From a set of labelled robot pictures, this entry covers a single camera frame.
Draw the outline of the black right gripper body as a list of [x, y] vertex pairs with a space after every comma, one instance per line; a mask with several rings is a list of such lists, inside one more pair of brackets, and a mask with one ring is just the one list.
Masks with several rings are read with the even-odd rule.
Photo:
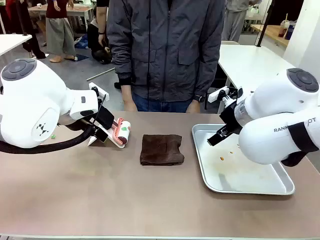
[[219, 117], [225, 125], [219, 130], [221, 134], [239, 134], [242, 126], [238, 123], [235, 116], [235, 108], [237, 103], [234, 101], [228, 107], [225, 107]]

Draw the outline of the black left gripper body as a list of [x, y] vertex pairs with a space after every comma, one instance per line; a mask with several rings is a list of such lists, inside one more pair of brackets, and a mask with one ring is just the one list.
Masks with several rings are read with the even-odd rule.
[[74, 124], [75, 124], [74, 129], [76, 131], [80, 131], [80, 130], [86, 131], [89, 128], [92, 128], [94, 130], [97, 129], [97, 127], [94, 123], [87, 121], [85, 119], [79, 119], [79, 120], [75, 121]]

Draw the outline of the person's left hand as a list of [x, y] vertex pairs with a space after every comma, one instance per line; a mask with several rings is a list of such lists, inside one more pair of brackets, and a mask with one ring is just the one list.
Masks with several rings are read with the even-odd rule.
[[186, 113], [188, 114], [198, 114], [200, 113], [201, 105], [197, 100], [192, 100], [189, 106], [186, 109]]

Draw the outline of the person's right hand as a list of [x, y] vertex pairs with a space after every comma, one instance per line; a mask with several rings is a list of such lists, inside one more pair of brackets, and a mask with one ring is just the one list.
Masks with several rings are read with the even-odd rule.
[[122, 100], [124, 103], [124, 110], [127, 112], [137, 112], [137, 106], [133, 101], [131, 91], [122, 91]]

